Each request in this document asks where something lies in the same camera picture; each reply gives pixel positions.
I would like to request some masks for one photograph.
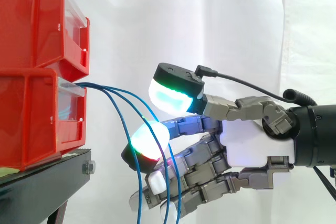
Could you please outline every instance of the bolt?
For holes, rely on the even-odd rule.
[[[95,170],[96,170],[96,163],[95,161],[87,161],[84,165],[83,165],[83,173],[90,175],[90,174],[94,174]]]

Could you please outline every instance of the white backdrop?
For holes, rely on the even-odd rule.
[[[87,81],[128,89],[149,102],[155,69],[159,62],[169,62],[188,69],[203,64],[273,92],[295,88],[321,104],[332,103],[336,94],[334,0],[76,2],[91,21]],[[206,83],[207,93],[232,100],[258,94],[223,80]],[[119,104],[134,132],[142,121]],[[160,120],[171,118],[154,111]],[[96,173],[69,200],[64,223],[135,223],[128,199],[137,190],[136,173],[120,157],[127,141],[118,115],[98,91],[88,92],[87,125],[85,147],[92,148]],[[172,147],[179,151],[197,140],[182,137]],[[335,207],[313,170],[295,168],[283,187],[225,195],[200,206],[183,222],[327,223],[332,222]],[[162,223],[159,208],[144,212],[142,223]]]

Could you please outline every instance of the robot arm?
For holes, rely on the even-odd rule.
[[[168,113],[187,111],[198,114],[163,122],[171,139],[209,132],[198,143],[175,155],[180,178],[176,177],[171,159],[168,160],[171,201],[161,205],[161,215],[164,215],[165,204],[170,204],[170,209],[175,209],[170,211],[170,219],[177,217],[178,179],[181,181],[183,218],[200,204],[236,193],[241,188],[273,189],[274,174],[288,173],[294,165],[313,167],[336,200],[336,190],[316,168],[317,165],[329,165],[334,176],[336,105],[317,106],[310,97],[295,90],[285,91],[281,98],[250,83],[225,76],[299,107],[285,110],[270,97],[228,101],[203,93],[204,75],[224,76],[202,66],[192,72],[161,63],[149,90],[152,102]],[[254,122],[260,119],[261,126]],[[247,168],[239,173],[227,172],[231,167]],[[141,192],[144,209],[166,200],[164,174],[163,164],[158,164],[146,175],[147,186]],[[139,192],[130,198],[133,210],[137,209],[138,196]]]

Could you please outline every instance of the red storage bin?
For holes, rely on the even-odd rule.
[[[85,144],[86,90],[52,69],[0,69],[0,167],[25,170]]]
[[[0,0],[0,67],[89,74],[89,20],[72,0]]]

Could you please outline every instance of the blue cable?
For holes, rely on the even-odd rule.
[[[88,87],[88,88],[95,88],[98,90],[101,89],[106,89],[104,86],[100,86],[98,84],[94,84],[94,83],[90,83],[90,82],[82,82],[82,83],[76,83],[76,85],[79,85],[81,87]],[[169,202],[170,202],[170,186],[169,186],[169,175],[168,175],[168,165],[167,165],[167,160],[166,157],[164,155],[164,152],[162,150],[162,147],[160,145],[159,140],[157,140],[157,137],[152,129],[152,127],[150,126],[150,124],[148,123],[148,121],[143,117],[143,115],[141,114],[141,112],[133,105],[133,103],[131,101],[129,101],[126,97],[124,97],[123,95],[113,91],[113,90],[109,90],[111,93],[119,96],[121,99],[123,99],[125,102],[127,102],[135,111],[136,113],[141,117],[141,119],[143,120],[143,122],[147,125],[147,127],[149,128],[150,132],[152,133],[156,144],[158,145],[162,158],[163,158],[163,164],[164,164],[164,168],[165,168],[165,180],[166,180],[166,191],[167,191],[167,204],[166,204],[166,214],[164,217],[164,224],[167,223],[167,219],[168,219],[168,213],[169,213]]]
[[[113,103],[117,113],[119,114],[119,117],[120,117],[120,120],[122,122],[122,126],[125,130],[125,134],[126,134],[126,137],[127,137],[127,141],[128,143],[130,144],[130,147],[131,147],[131,152],[132,152],[132,155],[134,157],[134,161],[135,161],[135,165],[136,165],[136,171],[137,171],[137,174],[138,174],[138,183],[139,183],[139,207],[138,207],[138,217],[137,217],[137,224],[140,224],[140,219],[141,219],[141,209],[142,209],[142,194],[140,193],[140,190],[142,190],[142,182],[141,182],[141,174],[140,174],[140,167],[139,167],[139,162],[138,162],[138,158],[136,157],[137,155],[135,154],[135,150],[131,144],[131,138],[130,138],[130,134],[128,132],[128,129],[127,129],[127,126],[126,126],[126,123],[125,123],[125,120],[124,120],[124,117],[122,116],[122,113],[120,112],[119,108],[118,108],[118,105],[116,104],[116,102],[114,101],[114,99],[112,98],[112,96],[106,92],[104,89],[102,88],[99,88],[99,87],[89,87],[89,88],[93,88],[93,89],[97,89],[103,93],[105,93],[108,98],[111,100],[111,102]]]
[[[151,107],[149,107],[149,105],[142,100],[139,96],[137,96],[136,94],[127,91],[127,90],[123,90],[123,89],[118,89],[118,88],[114,88],[114,87],[109,87],[109,86],[103,86],[104,88],[108,89],[108,90],[117,90],[126,94],[129,94],[135,98],[137,98],[140,102],[142,102],[143,105],[146,106],[146,108],[149,110],[149,112],[152,114],[152,116],[154,117],[154,119],[159,122],[158,117],[155,115],[154,111],[151,109]],[[172,151],[172,148],[170,146],[170,144],[168,144],[168,148],[169,148],[169,152],[170,155],[172,156],[172,160],[175,166],[175,170],[176,170],[176,176],[177,176],[177,187],[179,188],[178,190],[178,204],[177,204],[177,219],[176,219],[176,224],[179,224],[178,222],[180,221],[180,214],[181,214],[181,198],[182,198],[182,192],[181,192],[181,180],[180,180],[180,172],[179,172],[179,168],[177,167],[177,163],[174,157],[174,153]]]

